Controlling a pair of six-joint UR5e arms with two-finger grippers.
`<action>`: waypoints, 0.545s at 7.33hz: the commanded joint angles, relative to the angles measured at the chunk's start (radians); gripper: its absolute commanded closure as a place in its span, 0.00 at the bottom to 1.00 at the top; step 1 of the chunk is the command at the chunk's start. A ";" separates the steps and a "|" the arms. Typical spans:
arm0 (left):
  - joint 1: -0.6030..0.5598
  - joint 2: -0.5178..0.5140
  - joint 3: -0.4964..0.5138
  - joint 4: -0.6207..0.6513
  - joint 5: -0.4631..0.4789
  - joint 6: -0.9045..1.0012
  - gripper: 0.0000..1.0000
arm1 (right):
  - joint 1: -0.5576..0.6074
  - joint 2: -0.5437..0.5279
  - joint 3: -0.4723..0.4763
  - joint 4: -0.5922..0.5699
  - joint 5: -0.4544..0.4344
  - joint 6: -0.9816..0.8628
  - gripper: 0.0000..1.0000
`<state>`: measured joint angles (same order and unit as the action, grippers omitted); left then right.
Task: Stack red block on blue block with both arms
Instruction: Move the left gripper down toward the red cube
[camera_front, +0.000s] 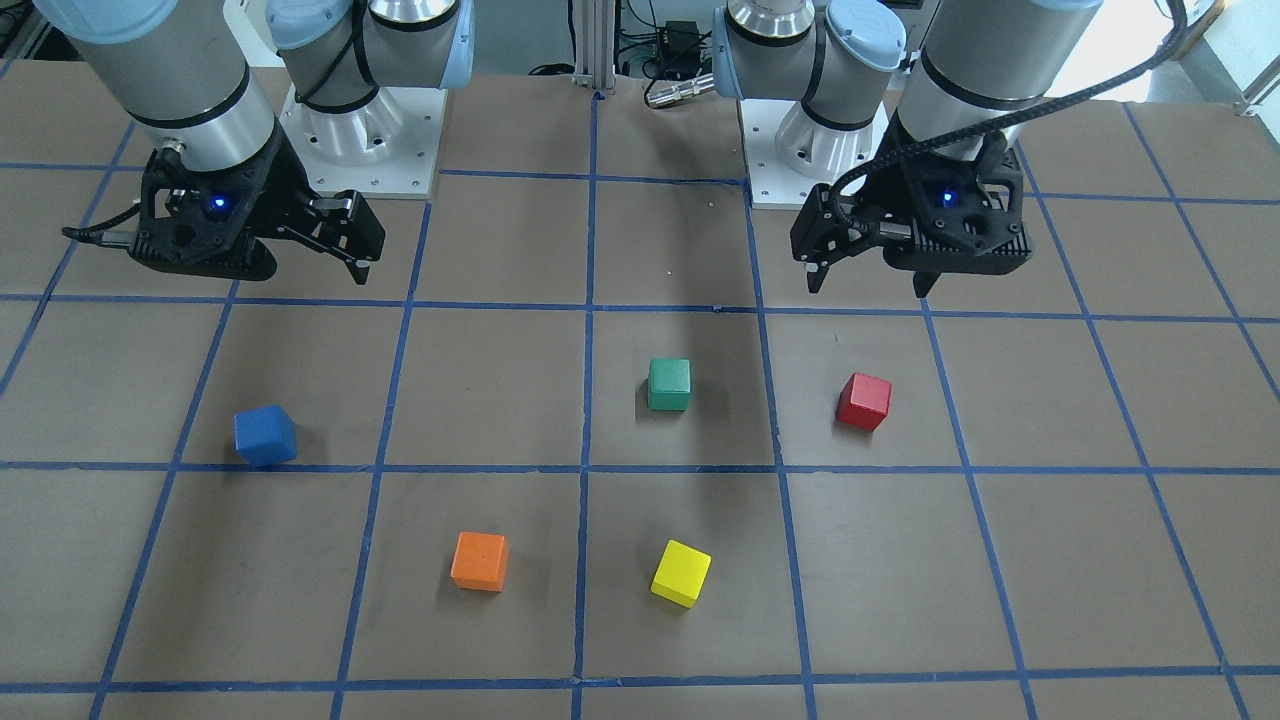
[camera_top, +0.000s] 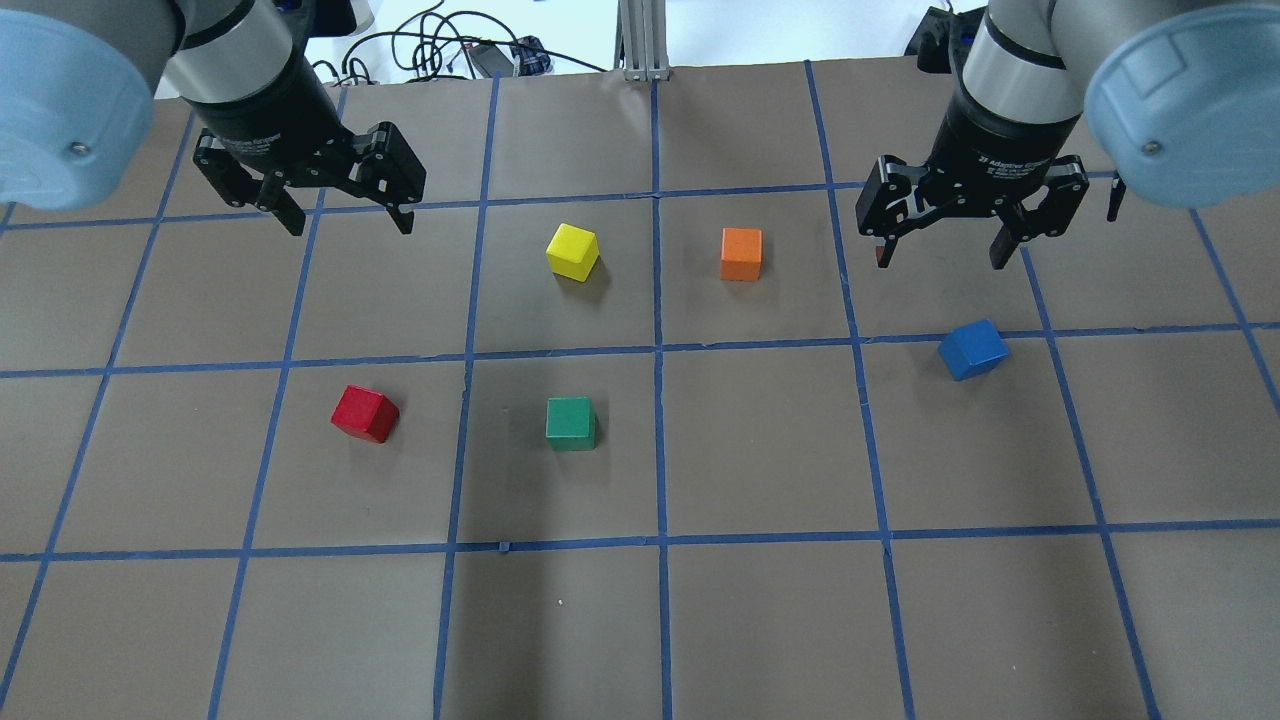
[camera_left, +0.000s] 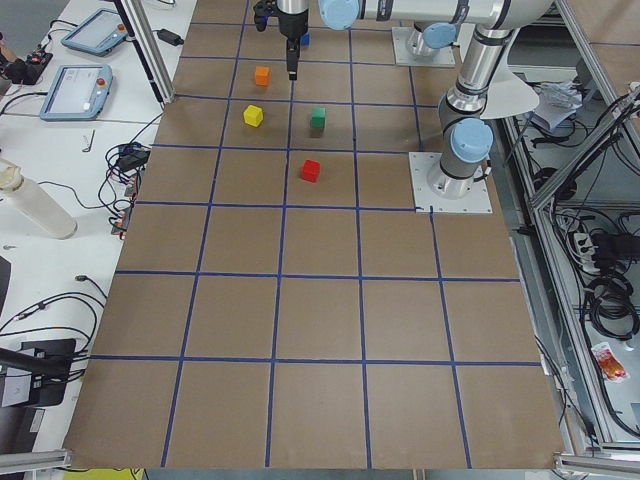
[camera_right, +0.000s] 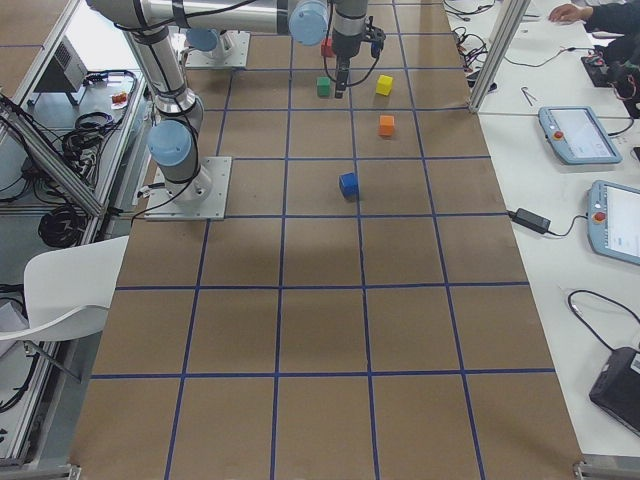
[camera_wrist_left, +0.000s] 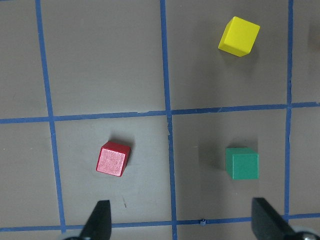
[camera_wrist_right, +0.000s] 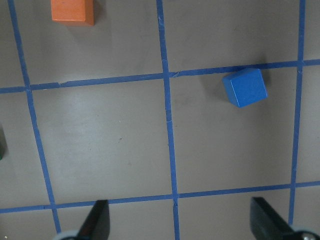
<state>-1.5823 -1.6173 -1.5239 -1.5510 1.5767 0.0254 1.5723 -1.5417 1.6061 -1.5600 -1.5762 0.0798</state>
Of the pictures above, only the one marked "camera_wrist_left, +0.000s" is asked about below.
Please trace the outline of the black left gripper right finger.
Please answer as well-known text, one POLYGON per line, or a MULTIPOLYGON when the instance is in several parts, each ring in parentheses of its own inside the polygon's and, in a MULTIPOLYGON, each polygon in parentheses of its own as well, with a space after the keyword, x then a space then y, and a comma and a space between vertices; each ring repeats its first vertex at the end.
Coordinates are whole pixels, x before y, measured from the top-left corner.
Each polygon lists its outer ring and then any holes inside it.
POLYGON ((296 232, 265 198, 251 201, 251 229, 257 240, 293 240, 296 232))

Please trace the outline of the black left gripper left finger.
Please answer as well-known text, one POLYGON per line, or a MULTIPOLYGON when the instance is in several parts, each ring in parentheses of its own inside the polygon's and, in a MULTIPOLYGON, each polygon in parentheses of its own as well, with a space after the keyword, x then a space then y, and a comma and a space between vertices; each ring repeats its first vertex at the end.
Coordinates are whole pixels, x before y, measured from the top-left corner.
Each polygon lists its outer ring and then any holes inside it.
POLYGON ((109 240, 111 238, 111 204, 109 200, 97 202, 79 238, 81 240, 109 240))

